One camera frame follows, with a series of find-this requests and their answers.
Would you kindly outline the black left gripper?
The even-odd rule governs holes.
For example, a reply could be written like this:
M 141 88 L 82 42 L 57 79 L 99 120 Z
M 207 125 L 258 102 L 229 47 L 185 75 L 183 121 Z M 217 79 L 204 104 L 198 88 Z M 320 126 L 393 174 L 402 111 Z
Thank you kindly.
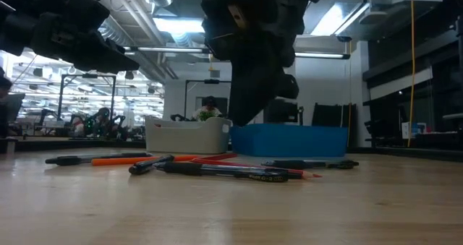
M 116 74 L 140 65 L 98 29 L 109 16 L 100 0 L 0 0 L 0 50 L 25 48 L 83 71 Z

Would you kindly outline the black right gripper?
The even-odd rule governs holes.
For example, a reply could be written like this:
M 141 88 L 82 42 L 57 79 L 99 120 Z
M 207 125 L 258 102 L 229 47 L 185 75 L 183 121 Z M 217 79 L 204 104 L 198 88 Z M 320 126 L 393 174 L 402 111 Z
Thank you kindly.
M 205 44 L 232 65 L 229 118 L 245 126 L 275 97 L 295 99 L 299 88 L 285 73 L 294 42 L 305 30 L 309 4 L 320 0 L 202 0 Z

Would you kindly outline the black gel pen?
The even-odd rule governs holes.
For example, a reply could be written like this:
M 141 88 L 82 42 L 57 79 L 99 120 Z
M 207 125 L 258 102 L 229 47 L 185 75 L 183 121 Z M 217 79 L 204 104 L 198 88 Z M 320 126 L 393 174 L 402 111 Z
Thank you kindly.
M 294 170 L 305 170 L 315 168 L 337 168 L 337 169 L 353 169 L 359 163 L 353 160 L 342 161 L 320 161 L 320 160 L 273 160 L 262 163 L 262 166 L 275 168 L 285 168 Z
M 75 166 L 79 164 L 91 163 L 93 159 L 117 159 L 117 158 L 144 158 L 150 157 L 150 153 L 135 152 L 135 153 L 121 153 L 111 155 L 86 155 L 86 156 L 59 156 L 56 158 L 49 158 L 45 160 L 45 164 L 58 165 L 58 166 Z
M 146 161 L 137 162 L 133 164 L 128 169 L 128 171 L 130 172 L 131 175 L 139 176 L 139 175 L 143 175 L 153 170 L 155 166 L 158 164 L 162 164 L 165 162 L 172 162 L 173 160 L 174 160 L 173 155 L 164 155 L 154 160 L 146 160 Z
M 155 165 L 155 168 L 165 173 L 176 173 L 186 176 L 228 176 L 236 179 L 250 179 L 271 183 L 283 183 L 289 180 L 289 172 L 287 170 L 274 168 L 174 162 L 159 163 Z

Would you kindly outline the orange pencil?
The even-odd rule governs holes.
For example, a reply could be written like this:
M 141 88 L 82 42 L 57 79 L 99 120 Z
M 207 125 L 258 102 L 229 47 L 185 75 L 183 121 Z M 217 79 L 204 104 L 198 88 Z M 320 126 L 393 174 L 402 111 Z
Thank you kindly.
M 199 158 L 198 155 L 180 155 L 176 156 L 175 159 L 178 161 L 189 161 L 195 158 Z M 159 157 L 139 157 L 139 158 L 99 158 L 92 159 L 92 166 L 116 166 L 116 165 L 127 165 L 138 162 L 144 162 L 148 160 L 156 160 Z

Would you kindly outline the black monitor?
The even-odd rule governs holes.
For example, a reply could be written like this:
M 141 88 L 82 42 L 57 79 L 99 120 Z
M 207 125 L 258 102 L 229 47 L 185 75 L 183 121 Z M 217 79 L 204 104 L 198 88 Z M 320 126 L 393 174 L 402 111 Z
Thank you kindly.
M 298 123 L 303 125 L 304 108 L 284 99 L 272 100 L 263 111 L 263 122 L 267 124 Z

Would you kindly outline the person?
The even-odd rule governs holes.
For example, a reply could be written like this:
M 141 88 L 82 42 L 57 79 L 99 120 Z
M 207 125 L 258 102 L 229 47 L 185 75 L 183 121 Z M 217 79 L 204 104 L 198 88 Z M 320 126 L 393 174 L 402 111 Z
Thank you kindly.
M 9 93 L 12 88 L 12 82 L 5 77 L 5 71 L 0 67 L 0 98 Z
M 109 127 L 111 126 L 110 121 L 110 109 L 109 108 L 100 108 L 97 114 L 93 117 L 93 136 L 101 137 L 105 136 L 109 132 Z
M 216 99 L 213 96 L 208 96 L 204 98 L 203 100 L 204 102 L 203 102 L 202 107 L 197 109 L 196 112 L 193 113 L 192 117 L 194 118 L 194 120 L 198 121 L 197 115 L 201 111 L 214 111 L 216 113 L 216 117 L 222 116 L 222 113 L 217 108 Z

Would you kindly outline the long ceiling light bar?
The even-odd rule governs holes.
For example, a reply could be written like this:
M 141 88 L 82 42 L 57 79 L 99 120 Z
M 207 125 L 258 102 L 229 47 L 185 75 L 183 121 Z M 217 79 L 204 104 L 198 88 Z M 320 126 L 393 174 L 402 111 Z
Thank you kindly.
M 156 53 L 201 53 L 210 54 L 208 48 L 178 48 L 178 47 L 137 47 L 137 46 L 124 46 L 125 53 L 144 51 Z M 297 58 L 306 59 L 349 59 L 350 54 L 346 53 L 318 53 L 318 52 L 296 52 Z

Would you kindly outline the blue plastic bin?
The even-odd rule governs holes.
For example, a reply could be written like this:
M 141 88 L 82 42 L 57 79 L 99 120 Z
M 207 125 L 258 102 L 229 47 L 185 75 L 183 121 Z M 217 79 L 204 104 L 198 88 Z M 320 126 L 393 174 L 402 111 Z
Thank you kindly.
M 230 129 L 235 153 L 275 158 L 343 157 L 348 129 L 331 126 L 249 124 Z

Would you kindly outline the grey plastic bin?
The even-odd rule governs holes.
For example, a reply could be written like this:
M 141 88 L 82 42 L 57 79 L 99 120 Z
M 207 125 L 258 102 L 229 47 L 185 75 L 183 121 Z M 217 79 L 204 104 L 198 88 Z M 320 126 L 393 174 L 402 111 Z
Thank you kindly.
M 228 150 L 228 119 L 211 117 L 206 121 L 165 121 L 145 119 L 145 142 L 149 152 L 221 154 Z

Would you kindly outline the black panel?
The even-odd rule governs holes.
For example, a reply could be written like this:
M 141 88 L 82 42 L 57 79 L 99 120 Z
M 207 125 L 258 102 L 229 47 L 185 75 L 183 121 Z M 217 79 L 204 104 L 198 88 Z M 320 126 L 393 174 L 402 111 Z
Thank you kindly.
M 351 105 L 322 105 L 315 104 L 312 118 L 313 126 L 348 127 L 355 125 L 357 106 Z

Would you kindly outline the grey monitor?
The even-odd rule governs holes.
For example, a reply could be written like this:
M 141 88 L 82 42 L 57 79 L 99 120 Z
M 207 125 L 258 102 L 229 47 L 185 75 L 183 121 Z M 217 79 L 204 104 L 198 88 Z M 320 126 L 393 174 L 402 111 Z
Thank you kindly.
M 6 107 L 7 107 L 7 121 L 13 122 L 16 120 L 21 106 L 22 100 L 25 98 L 24 93 L 11 94 L 6 98 Z

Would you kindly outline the white box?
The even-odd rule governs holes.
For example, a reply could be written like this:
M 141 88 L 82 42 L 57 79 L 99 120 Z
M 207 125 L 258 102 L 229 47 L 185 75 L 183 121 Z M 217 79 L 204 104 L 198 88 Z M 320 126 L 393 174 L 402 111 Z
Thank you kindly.
M 413 139 L 417 134 L 424 134 L 427 132 L 426 123 L 402 123 L 402 139 Z

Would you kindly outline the black gantry frame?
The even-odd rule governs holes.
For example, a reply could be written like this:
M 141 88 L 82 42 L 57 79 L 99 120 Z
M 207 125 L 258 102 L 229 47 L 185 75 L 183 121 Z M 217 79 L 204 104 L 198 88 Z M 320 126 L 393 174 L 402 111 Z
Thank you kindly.
M 66 111 L 96 118 L 104 108 L 110 121 L 114 116 L 115 96 L 115 75 L 64 74 L 59 87 L 57 115 L 61 118 Z
M 187 116 L 187 95 L 188 95 L 188 92 L 189 92 L 189 88 L 188 88 L 188 84 L 190 84 L 191 82 L 200 82 L 200 83 L 204 83 L 204 84 L 207 84 L 207 85 L 218 85 L 220 83 L 232 83 L 232 81 L 230 80 L 219 80 L 219 79 L 204 79 L 204 80 L 198 80 L 198 79 L 187 79 L 185 81 L 185 84 L 184 84 L 184 117 Z

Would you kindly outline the black table frame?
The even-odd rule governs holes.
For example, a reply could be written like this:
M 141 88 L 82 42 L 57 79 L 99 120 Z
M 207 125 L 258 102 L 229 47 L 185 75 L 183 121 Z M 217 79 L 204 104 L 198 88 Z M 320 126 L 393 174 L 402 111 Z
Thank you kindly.
M 118 147 L 129 149 L 145 149 L 142 142 L 117 142 L 99 140 L 15 140 L 15 150 L 26 151 L 45 151 L 77 148 L 97 148 L 97 147 Z M 431 150 L 405 147 L 348 147 L 347 153 L 351 154 L 376 154 L 393 155 L 399 157 L 421 158 L 429 160 L 442 160 L 449 162 L 463 163 L 463 151 L 458 150 Z

